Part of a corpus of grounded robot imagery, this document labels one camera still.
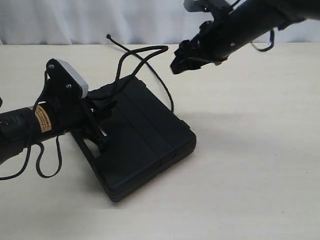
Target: white curtain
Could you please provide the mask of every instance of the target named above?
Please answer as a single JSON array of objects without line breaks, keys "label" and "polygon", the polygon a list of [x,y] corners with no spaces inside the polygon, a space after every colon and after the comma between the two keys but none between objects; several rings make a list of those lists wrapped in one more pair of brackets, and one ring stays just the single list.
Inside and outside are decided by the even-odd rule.
[{"label": "white curtain", "polygon": [[[184,0],[0,0],[0,44],[177,44],[192,38],[208,13]],[[267,35],[256,42],[267,42]],[[320,22],[277,32],[277,42],[319,42]]]}]

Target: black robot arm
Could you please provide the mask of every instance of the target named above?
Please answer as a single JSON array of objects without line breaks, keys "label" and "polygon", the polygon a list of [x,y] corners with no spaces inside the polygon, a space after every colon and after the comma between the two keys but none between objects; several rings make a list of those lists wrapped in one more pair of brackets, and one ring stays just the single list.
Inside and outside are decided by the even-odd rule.
[{"label": "black robot arm", "polygon": [[220,65],[229,55],[273,29],[307,19],[320,20],[318,0],[246,0],[230,5],[225,0],[185,0],[189,12],[211,12],[214,20],[200,26],[191,40],[184,40],[170,65],[174,74],[198,70],[203,65]]}]

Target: black box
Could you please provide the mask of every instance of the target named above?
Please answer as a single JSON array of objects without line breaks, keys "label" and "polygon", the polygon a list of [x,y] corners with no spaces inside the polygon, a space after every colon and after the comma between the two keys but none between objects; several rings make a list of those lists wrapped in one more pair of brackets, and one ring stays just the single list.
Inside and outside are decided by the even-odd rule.
[{"label": "black box", "polygon": [[116,97],[112,117],[101,128],[110,137],[107,150],[94,157],[80,132],[72,135],[107,195],[119,202],[191,154],[197,143],[190,127],[134,77]]}]

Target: warning label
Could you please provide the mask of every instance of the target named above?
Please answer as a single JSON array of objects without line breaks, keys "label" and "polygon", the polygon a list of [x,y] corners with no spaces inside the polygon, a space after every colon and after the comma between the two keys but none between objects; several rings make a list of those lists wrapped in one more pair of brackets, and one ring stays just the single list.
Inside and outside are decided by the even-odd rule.
[{"label": "warning label", "polygon": [[45,133],[45,132],[52,130],[50,118],[43,107],[41,107],[39,105],[36,107],[35,116],[38,119],[42,133]]}]

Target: table surface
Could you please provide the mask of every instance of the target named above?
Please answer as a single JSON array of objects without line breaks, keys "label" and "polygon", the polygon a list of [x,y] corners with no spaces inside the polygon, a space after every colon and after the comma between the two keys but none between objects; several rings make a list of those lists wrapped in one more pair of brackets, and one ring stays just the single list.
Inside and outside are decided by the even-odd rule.
[{"label": "table surface", "polygon": [[[141,46],[129,46],[131,49]],[[150,61],[197,135],[195,152],[118,204],[112,203],[70,134],[54,178],[35,169],[0,183],[3,240],[301,240],[320,236],[320,44],[246,46],[220,66],[172,75],[173,51]],[[0,46],[1,112],[31,106],[50,58],[69,62],[96,89],[115,78],[113,45]],[[129,57],[123,74],[138,64]],[[143,67],[138,77],[169,106]],[[57,167],[54,140],[42,167]],[[0,166],[17,172],[23,154]]]}]

